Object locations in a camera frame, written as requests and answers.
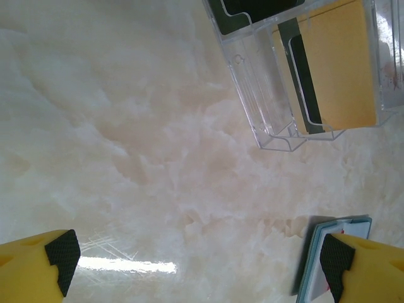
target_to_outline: textured rubber pad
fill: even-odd
[[[326,235],[321,248],[320,263],[336,303],[340,301],[343,293],[343,272],[351,269],[354,256],[354,248],[331,234]]]
[[[68,294],[70,283],[80,258],[80,247],[76,232],[73,229],[69,230],[45,245],[45,250],[50,265],[56,265],[59,270],[57,284],[63,297],[65,297]]]

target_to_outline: clear plastic container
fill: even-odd
[[[260,148],[332,141],[404,104],[402,0],[203,1]]]

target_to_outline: marble surface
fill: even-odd
[[[404,111],[258,150],[199,0],[0,0],[0,92],[0,242],[75,229],[65,302],[295,302],[313,215],[404,247]]]

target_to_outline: small box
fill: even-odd
[[[401,0],[203,2],[260,148],[332,141],[404,104]]]

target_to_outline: blue card edge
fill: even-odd
[[[369,226],[369,231],[367,233],[366,239],[369,238],[369,234],[371,232],[371,227],[372,227],[372,218],[371,217],[338,218],[338,219],[330,221],[330,222],[324,222],[324,223],[317,224],[316,227],[314,228],[314,232],[311,237],[310,248],[309,248],[309,252],[307,254],[308,259],[306,261],[306,266],[304,267],[304,274],[302,277],[302,281],[300,283],[299,293],[297,294],[296,303],[306,303],[306,302],[304,302],[304,297],[306,296],[307,286],[309,284],[309,276],[310,276],[309,269],[312,268],[313,263],[314,263],[315,254],[313,253],[313,251],[315,251],[317,249],[317,245],[315,245],[315,243],[318,243],[322,229],[324,229],[326,227],[331,227],[331,226],[337,225],[338,222],[340,222],[340,221],[344,221],[344,222],[348,222],[348,223],[369,222],[370,226]]]

